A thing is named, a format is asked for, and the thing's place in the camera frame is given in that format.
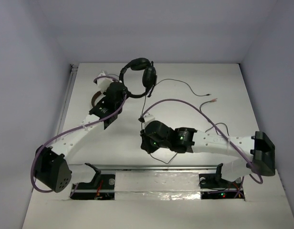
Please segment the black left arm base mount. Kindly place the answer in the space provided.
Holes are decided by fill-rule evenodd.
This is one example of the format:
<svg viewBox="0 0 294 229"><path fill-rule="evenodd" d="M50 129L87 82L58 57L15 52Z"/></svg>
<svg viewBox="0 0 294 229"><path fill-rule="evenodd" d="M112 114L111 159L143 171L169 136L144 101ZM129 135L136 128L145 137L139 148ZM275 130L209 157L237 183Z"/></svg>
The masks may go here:
<svg viewBox="0 0 294 229"><path fill-rule="evenodd" d="M101 170L90 163L85 163L85 165L93 169L94 175L90 182L80 182L78 187L79 189L97 189L102 181Z"/></svg>

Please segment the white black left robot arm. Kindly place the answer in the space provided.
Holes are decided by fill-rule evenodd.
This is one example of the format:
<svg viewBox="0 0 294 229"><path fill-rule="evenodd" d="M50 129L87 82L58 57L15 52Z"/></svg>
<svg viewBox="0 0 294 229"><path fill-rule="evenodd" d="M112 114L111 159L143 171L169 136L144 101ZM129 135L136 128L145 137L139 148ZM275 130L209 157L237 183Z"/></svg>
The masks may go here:
<svg viewBox="0 0 294 229"><path fill-rule="evenodd" d="M60 133L36 151L31 167L31 179L46 185L48 192L63 191L72 179L68 162L97 134L106 130L122 112L127 99L127 88L119 81L111 82L104 97L89 111L81 124Z"/></svg>

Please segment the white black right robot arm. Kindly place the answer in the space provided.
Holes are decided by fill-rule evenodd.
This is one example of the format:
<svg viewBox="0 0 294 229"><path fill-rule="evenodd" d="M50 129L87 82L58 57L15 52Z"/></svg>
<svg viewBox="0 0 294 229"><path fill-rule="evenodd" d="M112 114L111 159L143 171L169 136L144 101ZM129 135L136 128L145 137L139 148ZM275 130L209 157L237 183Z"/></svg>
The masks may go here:
<svg viewBox="0 0 294 229"><path fill-rule="evenodd" d="M160 121L152 121L141 130L141 149L152 154L160 148L177 154L211 153L235 158L232 162L220 162L215 183L226 187L232 181L252 173L272 177L275 169L275 145L264 132L253 136L229 137L211 135L194 128L172 129Z"/></svg>

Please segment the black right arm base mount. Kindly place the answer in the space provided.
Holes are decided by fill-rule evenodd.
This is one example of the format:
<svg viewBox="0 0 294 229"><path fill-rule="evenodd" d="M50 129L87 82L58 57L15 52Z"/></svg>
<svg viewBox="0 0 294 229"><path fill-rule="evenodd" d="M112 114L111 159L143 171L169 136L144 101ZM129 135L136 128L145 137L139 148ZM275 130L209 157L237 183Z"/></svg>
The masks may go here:
<svg viewBox="0 0 294 229"><path fill-rule="evenodd" d="M239 181L227 181L222 179L221 177L221 169L223 163L219 164L216 168L215 173L208 173L199 175L199 186L201 188L217 190L217 191L224 191L229 188L236 188L238 189L241 184L241 179Z"/></svg>

